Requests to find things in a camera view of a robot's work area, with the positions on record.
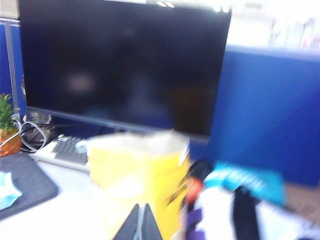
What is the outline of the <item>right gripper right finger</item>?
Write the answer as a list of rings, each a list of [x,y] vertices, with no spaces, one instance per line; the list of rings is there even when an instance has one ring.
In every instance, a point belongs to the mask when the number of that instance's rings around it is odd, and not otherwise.
[[[153,215],[150,205],[147,203],[143,212],[143,240],[162,240],[162,235]]]

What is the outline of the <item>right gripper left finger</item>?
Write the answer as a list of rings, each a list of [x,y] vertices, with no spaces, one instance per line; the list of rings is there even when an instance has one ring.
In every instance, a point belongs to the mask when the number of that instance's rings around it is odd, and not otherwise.
[[[113,240],[133,240],[137,232],[140,207],[135,204],[129,215],[113,237]]]

